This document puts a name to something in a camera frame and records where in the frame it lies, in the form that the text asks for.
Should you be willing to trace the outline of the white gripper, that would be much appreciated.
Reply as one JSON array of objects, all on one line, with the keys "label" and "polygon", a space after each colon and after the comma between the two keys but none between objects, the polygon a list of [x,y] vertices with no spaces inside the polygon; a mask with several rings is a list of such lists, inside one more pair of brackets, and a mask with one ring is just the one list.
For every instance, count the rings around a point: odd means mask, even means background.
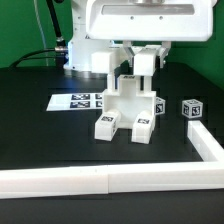
[{"label": "white gripper", "polygon": [[214,0],[88,0],[86,32],[91,39],[125,40],[133,66],[130,41],[164,41],[156,65],[162,69],[170,41],[207,41],[213,32]]}]

